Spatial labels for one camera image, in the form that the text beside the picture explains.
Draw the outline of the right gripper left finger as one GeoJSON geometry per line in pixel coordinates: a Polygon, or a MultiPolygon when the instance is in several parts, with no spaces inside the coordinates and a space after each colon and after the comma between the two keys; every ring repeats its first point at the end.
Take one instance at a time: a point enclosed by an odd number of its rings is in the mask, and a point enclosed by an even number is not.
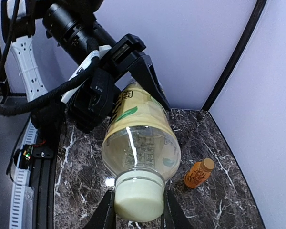
{"type": "Polygon", "coordinates": [[[115,229],[116,213],[114,210],[113,190],[108,190],[100,201],[89,222],[83,229],[115,229]]]}

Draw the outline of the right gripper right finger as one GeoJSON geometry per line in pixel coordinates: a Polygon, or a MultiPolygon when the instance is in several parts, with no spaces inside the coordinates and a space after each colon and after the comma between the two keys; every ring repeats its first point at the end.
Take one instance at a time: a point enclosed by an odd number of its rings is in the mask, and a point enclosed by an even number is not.
{"type": "Polygon", "coordinates": [[[161,215],[162,229],[192,229],[193,226],[185,216],[174,193],[164,191],[164,211],[161,215]]]}

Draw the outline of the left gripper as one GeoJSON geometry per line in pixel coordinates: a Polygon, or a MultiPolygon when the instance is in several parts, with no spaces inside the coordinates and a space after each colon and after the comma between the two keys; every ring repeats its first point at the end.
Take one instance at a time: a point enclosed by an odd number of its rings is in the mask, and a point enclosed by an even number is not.
{"type": "Polygon", "coordinates": [[[165,110],[169,102],[160,86],[152,60],[143,53],[144,42],[133,34],[123,36],[100,60],[100,68],[107,72],[113,81],[118,81],[127,72],[165,110]]]}

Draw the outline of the pale cream bottle cap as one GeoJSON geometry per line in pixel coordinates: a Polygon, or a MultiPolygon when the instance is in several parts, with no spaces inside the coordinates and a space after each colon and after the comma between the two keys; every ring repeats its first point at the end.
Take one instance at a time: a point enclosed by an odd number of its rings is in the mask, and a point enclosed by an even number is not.
{"type": "Polygon", "coordinates": [[[165,181],[157,173],[127,171],[115,182],[115,213],[127,221],[149,222],[164,211],[165,181]]]}

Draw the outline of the yellow tea bottle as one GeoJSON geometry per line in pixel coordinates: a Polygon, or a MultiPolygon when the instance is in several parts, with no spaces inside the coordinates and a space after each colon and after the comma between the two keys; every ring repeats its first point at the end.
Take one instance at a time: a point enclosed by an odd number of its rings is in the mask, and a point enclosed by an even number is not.
{"type": "Polygon", "coordinates": [[[137,82],[128,84],[118,97],[102,160],[115,180],[127,171],[144,170],[157,173],[166,184],[179,168],[181,149],[168,114],[137,82]]]}

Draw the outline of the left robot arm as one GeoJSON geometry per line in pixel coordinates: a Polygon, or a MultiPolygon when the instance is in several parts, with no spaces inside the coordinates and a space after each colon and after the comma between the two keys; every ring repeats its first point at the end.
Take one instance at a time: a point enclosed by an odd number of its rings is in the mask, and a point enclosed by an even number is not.
{"type": "Polygon", "coordinates": [[[53,37],[80,68],[75,79],[39,99],[22,106],[0,106],[0,115],[32,112],[61,98],[71,112],[108,116],[117,103],[119,90],[115,83],[126,73],[164,109],[170,108],[151,58],[144,53],[145,44],[132,34],[116,42],[94,16],[101,3],[100,0],[40,0],[36,3],[35,12],[42,15],[47,36],[53,37]]]}

